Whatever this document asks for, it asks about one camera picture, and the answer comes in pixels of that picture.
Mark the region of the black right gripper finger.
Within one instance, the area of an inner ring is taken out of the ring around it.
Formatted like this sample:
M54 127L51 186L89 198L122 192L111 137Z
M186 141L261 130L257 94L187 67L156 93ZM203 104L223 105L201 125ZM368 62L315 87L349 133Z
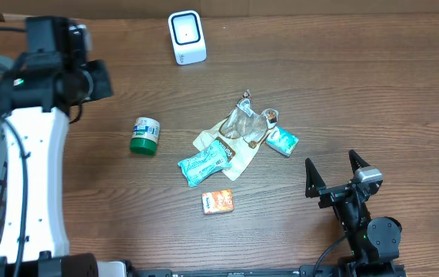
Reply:
M323 178L318 173L314 163L310 159L305 160L306 169L306 189L305 196L307 198L315 198L320 196L320 191L326 189Z
M359 154L357 154L356 151L353 149L348 152L348 156L353 173L355 173L358 169L370 166L370 164L363 160L362 157L360 157Z

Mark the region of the teal white tissue pack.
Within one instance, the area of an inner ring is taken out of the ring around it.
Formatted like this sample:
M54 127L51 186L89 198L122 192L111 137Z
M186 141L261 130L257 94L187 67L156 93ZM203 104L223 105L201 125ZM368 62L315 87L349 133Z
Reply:
M290 132L276 126L265 140L266 144L286 157L290 157L295 150L299 138Z

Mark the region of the green lid white jar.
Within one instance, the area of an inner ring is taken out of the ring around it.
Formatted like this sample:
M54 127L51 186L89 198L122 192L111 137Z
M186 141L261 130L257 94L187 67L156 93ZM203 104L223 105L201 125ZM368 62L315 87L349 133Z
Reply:
M160 129L160 123L153 118L137 118L130 141L130 151L141 155L155 155Z

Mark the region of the beige brown bag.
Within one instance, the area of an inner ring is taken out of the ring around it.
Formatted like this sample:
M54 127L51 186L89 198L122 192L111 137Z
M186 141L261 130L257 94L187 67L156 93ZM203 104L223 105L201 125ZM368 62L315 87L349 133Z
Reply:
M248 167L260 145L278 123L278 111L267 108L260 114L251 107L251 93L247 90L228 116L210 129L202 131L193 141L201 151L214 140L225 150L231 167L222 172L235 181Z

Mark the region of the orange tissue pack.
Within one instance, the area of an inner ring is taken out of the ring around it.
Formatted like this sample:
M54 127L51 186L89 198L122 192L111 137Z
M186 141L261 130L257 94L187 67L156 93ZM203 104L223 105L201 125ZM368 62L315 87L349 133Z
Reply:
M205 192L201 196L203 213L206 215L232 212L234 201L232 191L224 189L215 192Z

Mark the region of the teal snack packet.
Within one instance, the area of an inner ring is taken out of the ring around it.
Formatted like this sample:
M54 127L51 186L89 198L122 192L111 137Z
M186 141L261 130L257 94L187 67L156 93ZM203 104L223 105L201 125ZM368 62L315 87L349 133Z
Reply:
M214 140L198 154L178 162L178 167L188 181L189 187L196 187L210 175L231 167L225 147Z

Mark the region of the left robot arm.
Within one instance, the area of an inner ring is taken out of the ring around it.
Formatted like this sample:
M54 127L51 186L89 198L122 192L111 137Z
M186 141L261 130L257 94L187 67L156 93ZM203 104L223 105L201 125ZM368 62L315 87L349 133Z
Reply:
M0 56L0 276L129 276L126 262L71 254L62 211L70 111L112 95L105 63L71 19L27 18L22 32L27 50Z

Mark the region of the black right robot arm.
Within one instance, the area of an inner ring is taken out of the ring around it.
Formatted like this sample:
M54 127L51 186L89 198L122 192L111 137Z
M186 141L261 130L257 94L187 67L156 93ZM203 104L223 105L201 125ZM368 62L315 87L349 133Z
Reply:
M370 165L355 150L348 157L354 174L343 185L328 188L310 159L305 160L305 196L318 198L319 207L333 208L344 235L329 246L314 265L300 267L301 276L405 277L403 265L394 260L400 255L402 226L392 217L372 218L366 201L375 195L383 183L383 174ZM343 241L351 255L335 265L323 265L324 258Z

